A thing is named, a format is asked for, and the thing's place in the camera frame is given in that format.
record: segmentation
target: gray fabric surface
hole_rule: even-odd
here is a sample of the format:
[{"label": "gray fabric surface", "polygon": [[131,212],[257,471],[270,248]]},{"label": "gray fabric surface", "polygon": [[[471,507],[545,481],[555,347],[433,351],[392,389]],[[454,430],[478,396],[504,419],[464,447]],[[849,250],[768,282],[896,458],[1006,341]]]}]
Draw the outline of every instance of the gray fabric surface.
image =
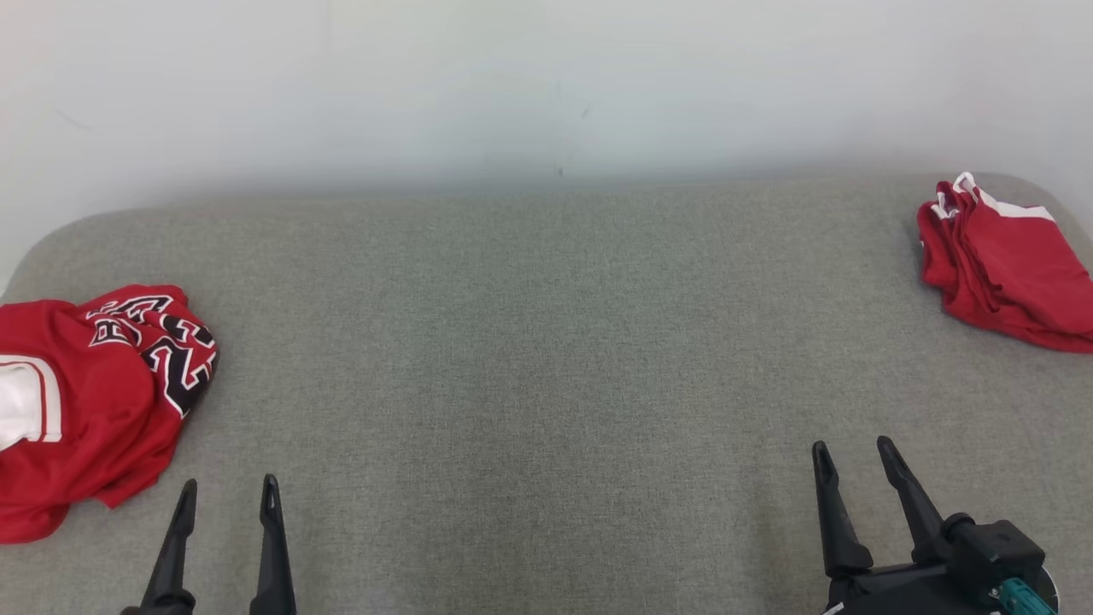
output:
[{"label": "gray fabric surface", "polygon": [[[891,436],[942,515],[1014,521],[1093,589],[1093,358],[948,317],[918,281],[939,178],[212,204],[78,222],[5,300],[171,282],[223,348],[160,484],[0,546],[3,613],[137,602],[186,478],[200,613],[254,594],[261,478],[302,613],[816,613],[809,447],[878,565],[909,559]],[[1049,194],[1086,263],[1093,245]]]}]

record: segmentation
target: teal connector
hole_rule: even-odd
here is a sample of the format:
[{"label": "teal connector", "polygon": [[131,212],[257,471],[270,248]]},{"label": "teal connector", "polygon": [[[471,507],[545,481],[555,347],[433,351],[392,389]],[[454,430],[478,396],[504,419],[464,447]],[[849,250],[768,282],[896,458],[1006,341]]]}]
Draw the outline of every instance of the teal connector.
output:
[{"label": "teal connector", "polygon": [[1021,579],[1002,583],[998,601],[1010,615],[1059,615]]}]

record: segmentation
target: red fabric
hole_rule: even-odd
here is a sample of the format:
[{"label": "red fabric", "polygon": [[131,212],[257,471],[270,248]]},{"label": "red fabric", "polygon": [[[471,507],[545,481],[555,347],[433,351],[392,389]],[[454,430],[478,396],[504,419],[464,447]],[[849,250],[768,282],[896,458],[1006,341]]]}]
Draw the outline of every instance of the red fabric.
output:
[{"label": "red fabric", "polygon": [[129,285],[83,305],[0,306],[0,355],[48,364],[61,426],[56,442],[0,450],[0,543],[48,536],[71,502],[114,508],[156,482],[215,369],[186,305],[176,286]]},{"label": "red fabric", "polygon": [[922,280],[965,323],[1093,353],[1093,280],[1044,208],[999,202],[965,173],[922,203]]}]

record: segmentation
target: white wall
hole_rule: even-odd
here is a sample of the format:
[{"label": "white wall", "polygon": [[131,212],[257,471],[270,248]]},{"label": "white wall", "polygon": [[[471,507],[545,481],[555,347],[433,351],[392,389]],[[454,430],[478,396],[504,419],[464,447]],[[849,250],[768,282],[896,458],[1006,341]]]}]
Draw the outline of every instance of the white wall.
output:
[{"label": "white wall", "polygon": [[1091,17],[1065,0],[0,0],[0,285],[64,222],[228,182],[985,168],[1093,227]]}]

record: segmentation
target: folded red cloth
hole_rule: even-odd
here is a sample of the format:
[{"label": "folded red cloth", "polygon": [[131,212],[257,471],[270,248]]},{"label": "folded red cloth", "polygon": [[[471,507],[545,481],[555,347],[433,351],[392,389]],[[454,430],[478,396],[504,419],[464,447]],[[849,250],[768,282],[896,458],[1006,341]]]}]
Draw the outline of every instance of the folded red cloth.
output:
[{"label": "folded red cloth", "polygon": [[0,306],[0,543],[48,536],[72,502],[114,508],[167,468],[216,364],[186,303],[129,285]]},{"label": "folded red cloth", "polygon": [[1043,206],[1002,202],[971,173],[918,209],[922,280],[968,324],[1071,353],[1093,353],[1093,280]]}]

